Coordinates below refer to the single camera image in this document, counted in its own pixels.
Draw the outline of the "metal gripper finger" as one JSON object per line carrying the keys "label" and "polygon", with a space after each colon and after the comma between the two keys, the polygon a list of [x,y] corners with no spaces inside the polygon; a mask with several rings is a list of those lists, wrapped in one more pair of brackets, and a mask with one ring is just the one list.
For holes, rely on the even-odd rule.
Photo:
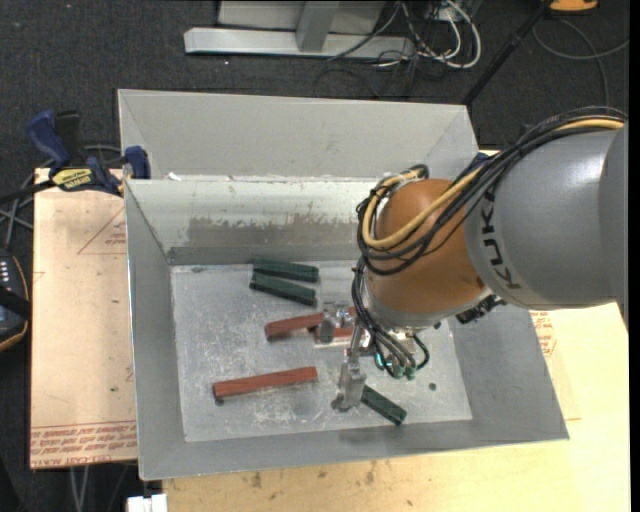
{"label": "metal gripper finger", "polygon": [[355,312],[351,307],[329,306],[324,309],[319,324],[319,342],[330,344],[335,339],[351,336],[355,325]]}
{"label": "metal gripper finger", "polygon": [[366,374],[361,370],[358,361],[345,360],[340,369],[338,392],[331,406],[335,411],[345,412],[360,403]]}

